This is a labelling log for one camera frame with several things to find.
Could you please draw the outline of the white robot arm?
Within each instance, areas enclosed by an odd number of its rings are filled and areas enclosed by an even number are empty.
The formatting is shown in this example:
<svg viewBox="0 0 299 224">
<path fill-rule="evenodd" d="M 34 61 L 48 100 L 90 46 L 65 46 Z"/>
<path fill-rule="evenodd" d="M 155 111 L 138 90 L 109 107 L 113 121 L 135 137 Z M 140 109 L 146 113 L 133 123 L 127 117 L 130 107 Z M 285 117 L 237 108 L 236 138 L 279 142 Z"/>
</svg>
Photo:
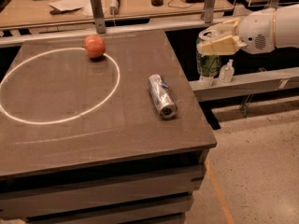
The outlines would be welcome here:
<svg viewBox="0 0 299 224">
<path fill-rule="evenodd" d="M 269 53 L 275 49 L 299 48 L 299 5 L 267 8 L 212 25 L 200 33 L 196 46 L 204 55 Z"/>
</svg>

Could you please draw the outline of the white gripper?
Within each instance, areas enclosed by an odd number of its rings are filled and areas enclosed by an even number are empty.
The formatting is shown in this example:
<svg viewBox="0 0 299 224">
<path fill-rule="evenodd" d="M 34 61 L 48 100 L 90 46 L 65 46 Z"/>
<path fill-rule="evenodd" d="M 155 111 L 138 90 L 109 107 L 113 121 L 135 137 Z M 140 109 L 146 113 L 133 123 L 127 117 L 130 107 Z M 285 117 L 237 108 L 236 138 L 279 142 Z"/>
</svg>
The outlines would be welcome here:
<svg viewBox="0 0 299 224">
<path fill-rule="evenodd" d="M 209 30 L 215 30 L 219 34 L 229 32 L 232 35 L 204 41 L 196 46 L 197 51 L 203 56 L 233 55 L 241 48 L 249 54 L 271 52 L 275 49 L 274 13 L 273 8 L 268 8 L 252 12 L 242 20 L 235 18 L 209 26 Z"/>
</svg>

